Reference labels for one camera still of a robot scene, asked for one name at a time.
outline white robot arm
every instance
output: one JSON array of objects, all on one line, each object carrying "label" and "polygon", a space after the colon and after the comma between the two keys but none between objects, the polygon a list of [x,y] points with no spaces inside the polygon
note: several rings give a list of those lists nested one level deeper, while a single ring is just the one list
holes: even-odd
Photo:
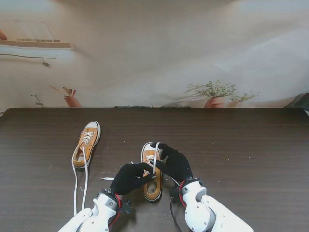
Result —
[{"label": "white robot arm", "polygon": [[201,181],[193,181],[182,187],[186,202],[185,221],[194,232],[254,232],[243,220],[237,217],[213,197],[207,196]]},{"label": "white robot arm", "polygon": [[108,232],[108,220],[116,215],[117,201],[103,192],[93,201],[93,209],[80,211],[58,232]]}]

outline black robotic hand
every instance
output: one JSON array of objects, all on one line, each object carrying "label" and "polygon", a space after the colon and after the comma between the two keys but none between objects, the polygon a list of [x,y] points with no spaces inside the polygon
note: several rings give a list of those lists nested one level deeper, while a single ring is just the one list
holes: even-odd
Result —
[{"label": "black robotic hand", "polygon": [[166,175],[172,177],[176,181],[182,182],[193,178],[192,171],[187,158],[177,150],[167,146],[166,144],[159,144],[159,149],[162,149],[161,159],[167,157],[166,162],[156,162],[156,167]]},{"label": "black robotic hand", "polygon": [[153,168],[147,163],[124,165],[111,184],[112,194],[126,195],[147,182],[154,180],[155,175],[153,174],[143,177],[144,169],[150,173],[153,172]]}]

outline dark wooden table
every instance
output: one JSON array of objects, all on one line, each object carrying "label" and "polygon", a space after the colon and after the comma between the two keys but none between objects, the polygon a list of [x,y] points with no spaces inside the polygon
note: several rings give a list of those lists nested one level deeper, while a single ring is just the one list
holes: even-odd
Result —
[{"label": "dark wooden table", "polygon": [[[309,231],[309,117],[296,109],[10,109],[0,119],[0,232],[56,232],[73,216],[71,156],[87,122],[102,136],[86,206],[148,141],[183,152],[208,194],[256,232]],[[84,172],[78,172],[78,206]],[[113,232],[176,232],[169,186],[158,204],[129,194],[134,212]],[[189,231],[182,207],[175,214]]]}]

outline red cable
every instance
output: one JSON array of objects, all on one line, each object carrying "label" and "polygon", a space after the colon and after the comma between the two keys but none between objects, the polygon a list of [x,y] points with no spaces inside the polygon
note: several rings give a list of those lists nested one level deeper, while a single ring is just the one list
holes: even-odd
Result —
[{"label": "red cable", "polygon": [[[120,198],[118,197],[117,194],[115,194],[115,198],[117,199],[118,207],[121,208],[121,201],[120,201]],[[109,226],[112,226],[117,221],[119,215],[120,215],[120,210],[118,210],[116,217],[112,220],[112,222]]]},{"label": "red cable", "polygon": [[187,205],[186,205],[186,203],[183,201],[183,198],[182,198],[182,195],[181,195],[181,189],[182,189],[182,186],[183,186],[183,184],[185,183],[185,180],[184,181],[182,181],[181,183],[180,183],[180,185],[179,185],[179,199],[180,199],[180,201],[182,202],[182,204],[183,204],[183,206],[184,207],[187,207]]}]

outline shoelace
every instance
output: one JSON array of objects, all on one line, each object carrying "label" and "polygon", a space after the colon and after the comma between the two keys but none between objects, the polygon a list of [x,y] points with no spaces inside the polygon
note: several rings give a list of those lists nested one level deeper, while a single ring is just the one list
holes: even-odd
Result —
[{"label": "shoelace", "polygon": [[160,143],[156,143],[156,145],[155,145],[155,154],[154,154],[154,155],[148,155],[148,156],[146,156],[146,161],[147,161],[148,164],[150,164],[150,160],[151,160],[151,159],[154,159],[153,174],[155,174],[155,166],[156,166],[156,160],[157,160],[156,154],[158,153],[158,154],[160,155],[159,144],[160,144]]},{"label": "shoelace", "polygon": [[[83,136],[82,142],[85,145],[88,145],[89,141],[92,139],[94,132],[85,132]],[[86,172],[86,178],[85,178],[85,189],[84,189],[84,195],[83,195],[83,203],[82,203],[82,210],[85,207],[85,200],[86,200],[86,195],[87,195],[87,189],[88,189],[88,165],[87,165],[87,159],[86,159],[86,153],[85,153],[85,147],[82,146],[82,152],[84,156],[84,165],[85,165],[85,172]],[[75,174],[75,190],[74,190],[74,216],[77,214],[77,207],[76,207],[76,194],[77,194],[77,185],[78,185],[78,180],[77,180],[77,175],[76,175],[76,170],[74,167],[74,154],[72,156],[72,168]]]}]

